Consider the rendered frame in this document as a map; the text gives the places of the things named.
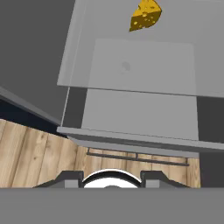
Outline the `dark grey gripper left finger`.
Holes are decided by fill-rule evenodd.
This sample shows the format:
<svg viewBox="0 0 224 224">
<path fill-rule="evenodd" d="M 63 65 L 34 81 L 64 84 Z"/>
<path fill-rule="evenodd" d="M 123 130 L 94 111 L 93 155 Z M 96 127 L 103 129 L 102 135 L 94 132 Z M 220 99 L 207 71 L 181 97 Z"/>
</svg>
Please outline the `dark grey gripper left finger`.
<svg viewBox="0 0 224 224">
<path fill-rule="evenodd" d="M 82 188 L 84 186 L 83 179 L 83 171 L 62 171 L 56 179 L 36 185 L 36 188 Z"/>
</svg>

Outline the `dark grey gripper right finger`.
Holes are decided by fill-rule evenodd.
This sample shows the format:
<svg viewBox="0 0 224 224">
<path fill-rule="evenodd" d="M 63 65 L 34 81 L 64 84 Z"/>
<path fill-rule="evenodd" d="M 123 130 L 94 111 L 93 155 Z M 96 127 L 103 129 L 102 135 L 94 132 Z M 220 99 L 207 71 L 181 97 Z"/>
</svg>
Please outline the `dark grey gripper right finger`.
<svg viewBox="0 0 224 224">
<path fill-rule="evenodd" d="M 187 188 L 177 181 L 168 179 L 162 171 L 141 171 L 142 188 Z"/>
</svg>

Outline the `grey fridge drawer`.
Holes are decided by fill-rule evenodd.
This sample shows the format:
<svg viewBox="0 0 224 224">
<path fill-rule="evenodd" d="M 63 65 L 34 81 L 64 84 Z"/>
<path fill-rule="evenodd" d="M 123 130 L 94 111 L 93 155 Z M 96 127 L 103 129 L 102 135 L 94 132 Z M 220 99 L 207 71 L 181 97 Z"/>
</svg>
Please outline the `grey fridge drawer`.
<svg viewBox="0 0 224 224">
<path fill-rule="evenodd" d="M 224 99 L 71 87 L 58 132 L 87 147 L 196 158 L 224 152 Z"/>
</svg>

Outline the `clear glass fridge shelf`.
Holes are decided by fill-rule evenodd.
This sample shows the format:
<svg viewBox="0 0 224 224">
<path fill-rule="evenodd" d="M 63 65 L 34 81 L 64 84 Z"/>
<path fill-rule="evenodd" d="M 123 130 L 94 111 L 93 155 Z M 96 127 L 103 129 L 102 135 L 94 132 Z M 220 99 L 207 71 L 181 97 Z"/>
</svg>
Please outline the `clear glass fridge shelf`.
<svg viewBox="0 0 224 224">
<path fill-rule="evenodd" d="M 139 2 L 75 0 L 59 85 L 224 98 L 224 0 L 157 0 L 131 31 Z"/>
</svg>

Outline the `dark grey fridge door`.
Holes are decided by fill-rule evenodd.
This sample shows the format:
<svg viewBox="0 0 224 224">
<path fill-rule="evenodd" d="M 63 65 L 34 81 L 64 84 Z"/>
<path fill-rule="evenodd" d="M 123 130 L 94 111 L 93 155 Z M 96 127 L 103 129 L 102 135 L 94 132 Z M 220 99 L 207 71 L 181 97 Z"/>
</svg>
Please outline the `dark grey fridge door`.
<svg viewBox="0 0 224 224">
<path fill-rule="evenodd" d="M 57 85 L 75 0 L 0 0 L 0 95 L 60 124 Z"/>
</svg>

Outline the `white and black round thing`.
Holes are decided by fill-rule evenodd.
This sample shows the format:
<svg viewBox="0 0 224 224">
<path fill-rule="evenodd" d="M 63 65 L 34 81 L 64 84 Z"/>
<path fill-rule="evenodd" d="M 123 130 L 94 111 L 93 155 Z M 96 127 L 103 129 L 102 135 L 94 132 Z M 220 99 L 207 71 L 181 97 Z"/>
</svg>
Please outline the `white and black round thing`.
<svg viewBox="0 0 224 224">
<path fill-rule="evenodd" d="M 82 180 L 84 188 L 141 188 L 142 181 L 119 169 L 104 169 L 89 174 Z"/>
</svg>

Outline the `yellow cheese wedge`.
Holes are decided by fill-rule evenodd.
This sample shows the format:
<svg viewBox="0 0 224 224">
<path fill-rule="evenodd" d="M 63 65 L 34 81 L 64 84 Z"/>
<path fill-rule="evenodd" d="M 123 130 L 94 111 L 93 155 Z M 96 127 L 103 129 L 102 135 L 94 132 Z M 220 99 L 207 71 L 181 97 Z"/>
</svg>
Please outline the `yellow cheese wedge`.
<svg viewBox="0 0 224 224">
<path fill-rule="evenodd" d="M 162 9 L 155 0 L 141 0 L 130 20 L 131 32 L 153 26 L 160 18 Z"/>
</svg>

